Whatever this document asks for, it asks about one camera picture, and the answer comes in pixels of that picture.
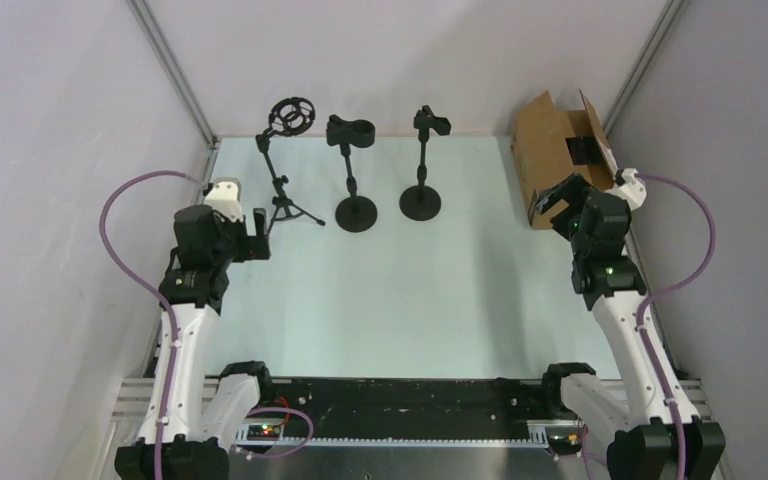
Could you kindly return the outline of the brown cardboard box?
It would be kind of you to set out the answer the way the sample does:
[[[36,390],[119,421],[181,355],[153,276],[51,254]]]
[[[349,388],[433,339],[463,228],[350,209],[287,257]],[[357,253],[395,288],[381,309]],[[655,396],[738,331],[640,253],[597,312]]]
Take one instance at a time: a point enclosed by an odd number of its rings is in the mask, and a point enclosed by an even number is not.
[[[511,151],[528,223],[534,230],[550,229],[551,217],[564,208],[558,203],[547,213],[538,213],[539,193],[570,175],[582,175],[599,190],[614,185],[616,165],[605,157],[608,142],[602,122],[587,96],[580,98],[580,109],[561,110],[545,91],[515,115]]]

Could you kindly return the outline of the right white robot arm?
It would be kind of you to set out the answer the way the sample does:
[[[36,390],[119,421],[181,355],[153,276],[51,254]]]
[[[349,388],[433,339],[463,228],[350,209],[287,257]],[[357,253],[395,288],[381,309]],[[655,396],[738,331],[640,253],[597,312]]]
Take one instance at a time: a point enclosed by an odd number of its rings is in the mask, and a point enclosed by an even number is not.
[[[539,213],[560,201],[566,204],[551,225],[570,244],[572,287],[607,339],[625,399],[614,397],[584,365],[554,364],[544,378],[557,391],[560,405],[605,446],[611,478],[658,479],[673,463],[679,479],[712,479],[725,451],[725,434],[717,422],[703,419],[685,393],[651,306],[700,276],[711,261],[716,230],[709,230],[706,255],[689,277],[650,292],[626,245],[632,213],[645,202],[649,179],[635,169],[622,169],[614,186],[602,191],[571,174],[539,193]]]

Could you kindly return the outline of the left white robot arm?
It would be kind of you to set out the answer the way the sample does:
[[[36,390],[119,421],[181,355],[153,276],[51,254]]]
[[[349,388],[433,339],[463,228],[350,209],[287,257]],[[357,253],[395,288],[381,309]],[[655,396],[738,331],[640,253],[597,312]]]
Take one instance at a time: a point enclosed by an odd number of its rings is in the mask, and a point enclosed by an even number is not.
[[[266,212],[224,213],[206,204],[174,215],[176,244],[155,292],[162,313],[161,352],[149,405],[135,441],[117,449],[122,479],[225,479],[246,415],[268,375],[262,362],[230,364],[203,401],[206,356],[220,321],[233,263],[271,256]]]

